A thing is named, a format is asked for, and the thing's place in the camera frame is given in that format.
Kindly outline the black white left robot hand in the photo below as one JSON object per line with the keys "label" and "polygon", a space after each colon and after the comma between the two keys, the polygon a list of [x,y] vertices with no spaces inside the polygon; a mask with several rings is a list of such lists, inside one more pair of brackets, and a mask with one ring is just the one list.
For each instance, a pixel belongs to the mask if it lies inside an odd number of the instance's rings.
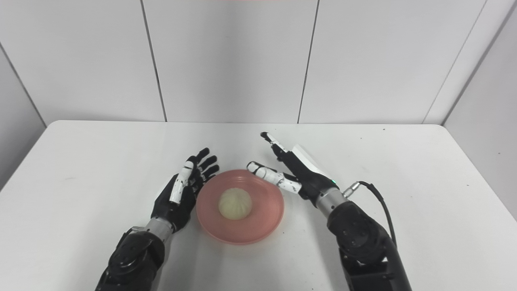
{"label": "black white left robot hand", "polygon": [[209,148],[187,158],[155,200],[151,218],[164,221],[172,233],[183,229],[190,220],[199,192],[219,169],[217,156],[211,155]]}

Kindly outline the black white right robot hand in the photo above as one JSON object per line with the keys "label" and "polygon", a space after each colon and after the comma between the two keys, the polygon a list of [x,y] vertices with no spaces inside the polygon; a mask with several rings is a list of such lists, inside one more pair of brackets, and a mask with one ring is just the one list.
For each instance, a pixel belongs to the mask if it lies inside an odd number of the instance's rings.
{"label": "black white right robot hand", "polygon": [[290,170],[290,174],[266,167],[255,161],[247,164],[247,170],[250,173],[280,189],[299,194],[302,199],[309,200],[314,206],[318,199],[323,198],[328,191],[339,190],[333,180],[311,169],[308,161],[297,155],[295,150],[287,150],[267,131],[262,131],[260,135],[270,144],[277,160]]}

